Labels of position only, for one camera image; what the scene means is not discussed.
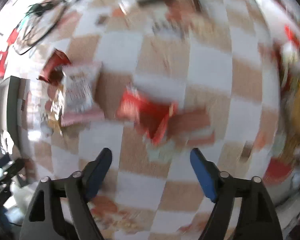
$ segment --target red snack bag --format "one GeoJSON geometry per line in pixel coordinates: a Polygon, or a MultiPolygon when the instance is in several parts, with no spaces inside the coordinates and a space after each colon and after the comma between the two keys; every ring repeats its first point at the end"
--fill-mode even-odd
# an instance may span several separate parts
{"type": "Polygon", "coordinates": [[[137,124],[151,143],[158,145],[163,139],[168,120],[176,114],[178,103],[160,104],[149,101],[134,87],[127,87],[123,93],[117,117],[137,124]]]}
{"type": "Polygon", "coordinates": [[[60,84],[63,78],[63,73],[61,67],[59,69],[58,67],[63,65],[71,65],[71,62],[64,52],[55,49],[42,68],[38,79],[52,85],[60,84]]]}
{"type": "Polygon", "coordinates": [[[18,35],[19,35],[19,33],[17,31],[17,28],[13,29],[9,38],[7,39],[8,46],[12,45],[16,41],[16,39],[18,38],[18,35]]]}

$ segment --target black wire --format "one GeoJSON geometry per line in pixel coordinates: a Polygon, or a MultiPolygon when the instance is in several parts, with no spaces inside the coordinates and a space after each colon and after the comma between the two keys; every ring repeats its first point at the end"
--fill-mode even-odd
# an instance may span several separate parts
{"type": "Polygon", "coordinates": [[[12,222],[9,222],[9,223],[12,224],[12,225],[15,225],[17,227],[21,227],[22,226],[22,225],[18,225],[18,224],[12,223],[12,222]]]}
{"type": "MultiPolygon", "coordinates": [[[[69,3],[66,1],[66,0],[59,0],[58,1],[58,3],[56,4],[56,6],[57,5],[59,5],[60,3],[64,3],[64,7],[63,7],[63,9],[61,10],[61,13],[59,14],[59,16],[58,16],[58,18],[57,18],[57,20],[54,22],[54,24],[45,32],[45,34],[44,35],[42,35],[39,39],[37,39],[35,42],[33,42],[33,43],[28,43],[28,42],[26,42],[26,44],[29,46],[29,48],[26,50],[26,51],[24,51],[24,52],[19,52],[19,51],[17,51],[16,50],[16,48],[15,48],[15,46],[13,45],[13,49],[15,50],[15,52],[18,54],[18,55],[24,55],[24,54],[26,54],[29,50],[31,50],[34,46],[36,46],[40,41],[42,41],[47,35],[49,35],[52,31],[53,31],[53,29],[58,25],[58,23],[60,22],[60,20],[61,20],[61,18],[62,18],[62,16],[64,15],[64,13],[65,13],[65,11],[68,9],[68,5],[69,5],[69,3]]],[[[34,29],[34,27],[35,27],[36,25],[34,25],[34,26],[31,26],[31,29],[30,29],[30,31],[27,33],[27,35],[28,34],[30,34],[31,33],[31,31],[34,29]]]]}

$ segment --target cable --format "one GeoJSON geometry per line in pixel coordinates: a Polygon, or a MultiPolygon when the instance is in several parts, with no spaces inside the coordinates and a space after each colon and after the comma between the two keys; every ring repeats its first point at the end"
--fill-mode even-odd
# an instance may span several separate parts
{"type": "Polygon", "coordinates": [[[21,227],[22,226],[22,225],[18,225],[18,224],[12,223],[12,222],[9,222],[9,223],[12,224],[12,225],[15,225],[17,227],[21,227]]]}
{"type": "Polygon", "coordinates": [[[28,12],[26,13],[26,16],[31,16],[31,15],[37,15],[36,19],[38,19],[38,21],[32,25],[30,27],[30,30],[29,32],[25,32],[24,33],[24,36],[22,37],[22,40],[25,41],[25,44],[29,47],[26,51],[24,52],[20,52],[16,49],[16,47],[13,45],[13,49],[15,50],[15,52],[18,54],[18,55],[24,55],[26,54],[29,50],[31,50],[34,46],[36,46],[40,41],[42,41],[47,35],[49,35],[53,29],[58,25],[58,23],[60,22],[61,18],[63,17],[65,11],[68,9],[69,7],[69,2],[67,0],[50,0],[50,1],[47,1],[47,2],[43,2],[43,3],[40,3],[40,4],[33,4],[33,5],[30,5],[30,9],[28,10],[28,12]],[[29,43],[29,39],[31,38],[31,32],[32,30],[35,29],[35,27],[37,26],[37,24],[40,22],[41,20],[41,17],[44,15],[44,13],[48,10],[52,10],[53,8],[55,8],[56,6],[60,5],[60,4],[63,4],[63,8],[61,9],[61,12],[59,13],[58,15],[58,18],[55,20],[55,22],[51,25],[51,27],[40,37],[38,38],[36,41],[32,42],[32,43],[29,43]]]}

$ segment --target red package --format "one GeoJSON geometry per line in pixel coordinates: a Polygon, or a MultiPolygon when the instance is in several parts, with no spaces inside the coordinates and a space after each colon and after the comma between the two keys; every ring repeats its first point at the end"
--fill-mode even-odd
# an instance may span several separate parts
{"type": "Polygon", "coordinates": [[[71,62],[64,52],[55,49],[41,70],[38,79],[52,85],[60,84],[63,78],[61,69],[61,66],[63,65],[71,65],[71,62]]]}
{"type": "Polygon", "coordinates": [[[7,39],[8,46],[12,45],[16,41],[16,39],[18,38],[18,35],[19,35],[19,33],[17,31],[17,28],[13,29],[9,38],[7,39]]]}
{"type": "Polygon", "coordinates": [[[165,135],[169,118],[176,114],[177,109],[177,102],[154,103],[136,88],[127,87],[117,110],[117,117],[135,122],[152,144],[158,145],[165,135]]]}
{"type": "Polygon", "coordinates": [[[284,30],[285,30],[285,33],[286,33],[287,38],[289,39],[289,41],[292,41],[294,43],[294,45],[299,48],[300,41],[296,37],[295,33],[289,28],[288,25],[284,26],[284,30]]]}
{"type": "Polygon", "coordinates": [[[8,50],[0,51],[0,78],[3,78],[4,74],[6,72],[5,62],[6,62],[7,56],[8,56],[8,50]]]}

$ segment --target red object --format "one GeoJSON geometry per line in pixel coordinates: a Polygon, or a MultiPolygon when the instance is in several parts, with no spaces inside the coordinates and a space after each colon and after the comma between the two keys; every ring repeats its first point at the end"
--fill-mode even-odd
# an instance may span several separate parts
{"type": "Polygon", "coordinates": [[[292,167],[285,165],[275,158],[271,158],[266,174],[263,177],[263,182],[266,185],[277,185],[282,183],[291,174],[292,167]]]}
{"type": "Polygon", "coordinates": [[[293,44],[299,48],[300,47],[300,41],[296,37],[295,33],[289,28],[288,25],[284,26],[284,30],[285,30],[285,33],[286,33],[289,41],[292,41],[293,44]]]}
{"type": "Polygon", "coordinates": [[[18,33],[17,29],[16,28],[13,29],[12,33],[10,34],[9,38],[7,39],[8,46],[12,45],[16,41],[18,35],[19,35],[19,33],[18,33]]]}
{"type": "Polygon", "coordinates": [[[8,49],[9,49],[9,46],[12,45],[17,37],[18,37],[18,32],[17,32],[17,29],[13,29],[13,31],[11,32],[9,38],[7,39],[7,44],[8,44],[8,47],[7,47],[7,50],[6,51],[0,51],[0,78],[3,78],[4,77],[4,74],[6,72],[6,69],[5,69],[5,62],[6,62],[6,59],[7,59],[7,56],[8,56],[8,49]]]}
{"type": "Polygon", "coordinates": [[[129,87],[123,93],[117,117],[134,121],[152,144],[158,145],[165,135],[169,118],[176,114],[177,108],[176,102],[166,105],[154,103],[129,87]]]}
{"type": "Polygon", "coordinates": [[[71,65],[71,62],[64,52],[55,49],[41,70],[38,79],[52,85],[58,85],[63,78],[63,73],[62,70],[58,70],[57,67],[62,65],[71,65]]]}
{"type": "Polygon", "coordinates": [[[6,72],[4,63],[6,61],[7,56],[8,56],[8,50],[7,51],[0,51],[0,78],[3,78],[4,73],[6,72]]]}

